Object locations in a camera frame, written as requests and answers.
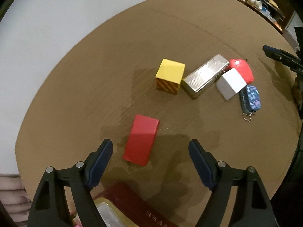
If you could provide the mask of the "red rounded square case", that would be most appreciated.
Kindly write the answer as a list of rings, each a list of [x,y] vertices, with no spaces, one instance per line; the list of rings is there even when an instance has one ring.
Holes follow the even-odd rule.
[[[231,59],[230,68],[236,69],[247,84],[251,84],[254,81],[253,72],[246,60]]]

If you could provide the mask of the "white zigzag cube box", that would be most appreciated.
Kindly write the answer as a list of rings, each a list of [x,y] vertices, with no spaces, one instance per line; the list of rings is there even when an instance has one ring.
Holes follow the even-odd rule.
[[[230,100],[246,85],[246,81],[234,68],[222,74],[216,82],[216,87],[225,100]]]

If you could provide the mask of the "dark red gold tin box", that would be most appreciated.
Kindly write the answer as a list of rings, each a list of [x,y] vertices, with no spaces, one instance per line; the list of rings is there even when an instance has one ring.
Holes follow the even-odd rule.
[[[113,204],[136,226],[176,226],[141,199],[127,184],[118,182],[93,198]]]

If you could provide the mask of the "small red rectangular box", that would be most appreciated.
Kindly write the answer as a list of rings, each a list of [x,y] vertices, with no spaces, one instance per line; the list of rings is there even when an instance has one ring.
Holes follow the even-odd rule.
[[[137,114],[124,150],[123,159],[146,166],[149,161],[160,121]]]

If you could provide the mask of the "blue patterned small tin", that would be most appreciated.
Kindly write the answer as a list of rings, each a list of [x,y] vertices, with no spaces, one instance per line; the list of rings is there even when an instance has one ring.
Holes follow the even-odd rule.
[[[242,107],[242,117],[245,121],[251,122],[252,116],[261,108],[258,89],[254,85],[246,85],[240,90],[239,97]]]

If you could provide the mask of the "dark side cabinet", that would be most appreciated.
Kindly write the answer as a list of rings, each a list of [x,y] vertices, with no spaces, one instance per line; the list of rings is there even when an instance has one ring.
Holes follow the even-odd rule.
[[[268,10],[266,4],[263,5],[263,8],[260,10],[254,6],[252,6],[248,0],[247,3],[245,3],[245,5],[247,7],[249,7],[250,9],[252,9],[253,11],[255,11],[257,14],[259,14],[263,19],[265,19],[269,24],[271,24],[280,34],[283,33],[283,29],[282,27],[277,23],[277,20],[272,17],[272,15],[270,14],[270,11]]]

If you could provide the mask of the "paper cup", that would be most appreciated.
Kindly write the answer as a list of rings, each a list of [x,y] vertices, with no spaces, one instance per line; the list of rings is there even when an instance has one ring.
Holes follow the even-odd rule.
[[[258,0],[249,0],[250,4],[258,9],[262,9],[263,8],[263,5],[262,5],[262,2],[261,1],[258,1]]]

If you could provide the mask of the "clear labelled plastic box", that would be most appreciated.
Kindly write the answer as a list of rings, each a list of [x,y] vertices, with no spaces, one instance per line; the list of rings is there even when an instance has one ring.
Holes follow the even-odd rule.
[[[101,202],[98,203],[96,207],[106,226],[136,226],[111,203]]]

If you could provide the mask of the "beige patterned curtain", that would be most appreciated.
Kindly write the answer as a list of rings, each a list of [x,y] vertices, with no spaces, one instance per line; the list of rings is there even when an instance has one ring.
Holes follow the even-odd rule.
[[[19,176],[1,175],[1,203],[18,226],[27,226],[31,200]]]

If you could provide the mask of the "yellow striped cube box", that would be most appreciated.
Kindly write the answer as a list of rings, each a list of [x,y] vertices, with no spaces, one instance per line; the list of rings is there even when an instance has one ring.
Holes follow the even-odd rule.
[[[186,64],[169,59],[163,59],[156,73],[156,88],[172,94],[177,94]]]

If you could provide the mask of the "silver metal rectangular case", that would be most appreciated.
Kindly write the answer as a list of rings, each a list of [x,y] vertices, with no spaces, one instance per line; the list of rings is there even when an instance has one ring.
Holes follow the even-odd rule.
[[[182,86],[192,99],[196,99],[208,86],[227,72],[229,65],[229,60],[217,54],[183,78]]]

